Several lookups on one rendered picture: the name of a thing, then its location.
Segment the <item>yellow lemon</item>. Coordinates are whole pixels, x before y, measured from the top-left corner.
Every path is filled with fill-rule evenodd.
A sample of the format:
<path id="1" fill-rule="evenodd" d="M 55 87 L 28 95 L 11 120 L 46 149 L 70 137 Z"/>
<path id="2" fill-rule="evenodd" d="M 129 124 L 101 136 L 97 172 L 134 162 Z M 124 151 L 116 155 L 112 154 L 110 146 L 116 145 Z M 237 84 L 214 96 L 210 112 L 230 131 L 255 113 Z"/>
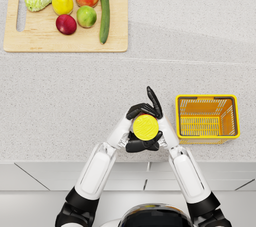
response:
<path id="1" fill-rule="evenodd" d="M 73 0 L 52 0 L 52 7 L 57 15 L 71 14 L 73 11 Z"/>

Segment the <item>green apple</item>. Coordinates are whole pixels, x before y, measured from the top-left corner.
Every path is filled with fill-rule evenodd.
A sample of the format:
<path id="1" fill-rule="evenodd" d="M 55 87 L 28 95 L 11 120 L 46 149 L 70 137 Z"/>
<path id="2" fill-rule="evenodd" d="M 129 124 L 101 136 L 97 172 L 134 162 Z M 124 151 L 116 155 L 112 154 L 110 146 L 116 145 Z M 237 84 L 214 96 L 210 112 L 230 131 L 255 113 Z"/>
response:
<path id="1" fill-rule="evenodd" d="M 77 10 L 77 21 L 81 27 L 90 28 L 97 21 L 97 13 L 90 6 L 81 6 Z"/>

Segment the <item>green cucumber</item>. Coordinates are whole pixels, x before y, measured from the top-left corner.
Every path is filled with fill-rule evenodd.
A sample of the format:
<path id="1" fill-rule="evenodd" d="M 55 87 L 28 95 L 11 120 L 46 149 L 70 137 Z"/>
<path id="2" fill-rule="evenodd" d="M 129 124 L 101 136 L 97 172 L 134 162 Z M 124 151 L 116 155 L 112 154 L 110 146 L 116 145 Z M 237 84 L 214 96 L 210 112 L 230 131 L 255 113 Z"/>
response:
<path id="1" fill-rule="evenodd" d="M 105 44 L 110 28 L 110 2 L 109 0 L 100 0 L 101 2 L 101 24 L 100 24 L 100 33 L 99 39 L 101 44 Z"/>

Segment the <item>yellow slatted basket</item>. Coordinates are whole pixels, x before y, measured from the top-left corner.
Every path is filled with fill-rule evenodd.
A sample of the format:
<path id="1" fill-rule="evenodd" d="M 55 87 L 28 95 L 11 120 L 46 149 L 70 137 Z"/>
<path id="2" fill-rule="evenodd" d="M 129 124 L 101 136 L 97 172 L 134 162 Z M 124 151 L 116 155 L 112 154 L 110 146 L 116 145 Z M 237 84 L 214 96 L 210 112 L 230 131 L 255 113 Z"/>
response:
<path id="1" fill-rule="evenodd" d="M 223 144 L 240 136 L 234 95 L 178 95 L 175 106 L 181 144 Z"/>

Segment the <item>dark round robot body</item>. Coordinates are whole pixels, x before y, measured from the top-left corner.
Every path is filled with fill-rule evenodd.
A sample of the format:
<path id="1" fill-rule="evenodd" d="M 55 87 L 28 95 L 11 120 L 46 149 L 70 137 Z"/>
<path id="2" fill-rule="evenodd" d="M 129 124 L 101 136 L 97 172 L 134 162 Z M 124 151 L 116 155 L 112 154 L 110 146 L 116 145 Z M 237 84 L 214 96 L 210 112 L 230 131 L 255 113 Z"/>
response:
<path id="1" fill-rule="evenodd" d="M 168 204 L 141 204 L 134 206 L 121 219 L 104 223 L 100 227 L 194 227 L 181 210 Z"/>

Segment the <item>dark red apple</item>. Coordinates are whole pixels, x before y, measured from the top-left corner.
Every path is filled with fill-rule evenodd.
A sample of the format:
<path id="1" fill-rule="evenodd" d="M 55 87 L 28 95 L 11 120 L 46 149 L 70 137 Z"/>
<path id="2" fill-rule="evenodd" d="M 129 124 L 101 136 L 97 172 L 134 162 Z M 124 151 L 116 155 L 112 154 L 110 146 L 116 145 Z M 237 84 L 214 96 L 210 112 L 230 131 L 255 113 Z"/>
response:
<path id="1" fill-rule="evenodd" d="M 71 35 L 76 31 L 77 23 L 72 16 L 63 14 L 57 17 L 56 28 L 64 35 Z"/>

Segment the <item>wooden cutting board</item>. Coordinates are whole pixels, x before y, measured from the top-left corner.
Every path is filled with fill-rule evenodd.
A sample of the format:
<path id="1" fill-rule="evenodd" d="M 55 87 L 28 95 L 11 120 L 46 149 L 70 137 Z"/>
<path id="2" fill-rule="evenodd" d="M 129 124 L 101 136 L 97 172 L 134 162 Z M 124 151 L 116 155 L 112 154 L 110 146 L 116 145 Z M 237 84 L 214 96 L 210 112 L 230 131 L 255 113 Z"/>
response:
<path id="1" fill-rule="evenodd" d="M 110 0 L 110 30 L 107 42 L 99 40 L 100 24 L 78 27 L 72 35 L 61 34 L 57 15 L 48 6 L 27 11 L 24 30 L 17 30 L 19 0 L 8 0 L 3 49 L 7 52 L 124 52 L 128 48 L 128 0 Z"/>

